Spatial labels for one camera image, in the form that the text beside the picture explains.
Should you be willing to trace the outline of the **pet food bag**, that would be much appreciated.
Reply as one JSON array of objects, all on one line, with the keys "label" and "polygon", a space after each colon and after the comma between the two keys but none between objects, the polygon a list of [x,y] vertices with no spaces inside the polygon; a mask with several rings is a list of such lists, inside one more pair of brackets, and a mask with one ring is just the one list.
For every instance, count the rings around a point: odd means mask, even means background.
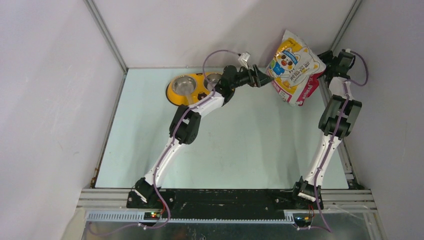
[{"label": "pet food bag", "polygon": [[291,106],[302,106],[319,86],[326,65],[296,34],[285,30],[281,43],[266,68],[272,85]]}]

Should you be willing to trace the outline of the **yellow double pet bowl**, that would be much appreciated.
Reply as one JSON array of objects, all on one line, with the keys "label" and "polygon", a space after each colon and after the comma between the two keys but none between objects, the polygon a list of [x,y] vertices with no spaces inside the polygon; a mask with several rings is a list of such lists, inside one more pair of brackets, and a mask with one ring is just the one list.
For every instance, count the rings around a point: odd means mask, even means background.
[{"label": "yellow double pet bowl", "polygon": [[220,72],[206,72],[205,75],[208,80],[204,79],[202,73],[188,73],[175,77],[165,90],[167,100],[175,106],[184,105],[183,95],[195,92],[198,102],[203,101],[222,76]]}]

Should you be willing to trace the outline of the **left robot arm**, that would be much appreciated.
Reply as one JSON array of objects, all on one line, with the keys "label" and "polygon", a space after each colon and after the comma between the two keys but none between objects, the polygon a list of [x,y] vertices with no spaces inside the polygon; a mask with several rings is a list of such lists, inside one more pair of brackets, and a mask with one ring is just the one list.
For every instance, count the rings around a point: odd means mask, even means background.
[{"label": "left robot arm", "polygon": [[236,88],[244,85],[260,88],[273,81],[273,77],[262,72],[257,65],[240,68],[227,65],[221,73],[204,71],[181,75],[170,85],[175,85],[180,79],[192,79],[196,83],[188,95],[189,105],[178,106],[169,126],[164,150],[153,167],[131,188],[127,208],[153,208],[158,203],[167,208],[168,204],[160,193],[165,176],[178,152],[197,138],[202,119],[227,104]]}]

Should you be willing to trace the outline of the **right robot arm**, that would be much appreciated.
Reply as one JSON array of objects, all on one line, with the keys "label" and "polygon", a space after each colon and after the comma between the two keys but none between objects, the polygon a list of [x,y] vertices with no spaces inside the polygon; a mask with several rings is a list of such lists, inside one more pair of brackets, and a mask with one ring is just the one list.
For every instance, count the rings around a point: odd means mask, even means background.
[{"label": "right robot arm", "polygon": [[321,137],[309,171],[295,183],[290,196],[291,204],[297,209],[304,209],[310,203],[321,200],[321,187],[331,157],[343,139],[352,132],[362,109],[362,103],[353,97],[350,89],[352,80],[348,75],[356,61],[356,54],[350,49],[343,49],[338,56],[334,56],[328,50],[319,58],[326,64],[321,77],[331,97],[318,123]]}]

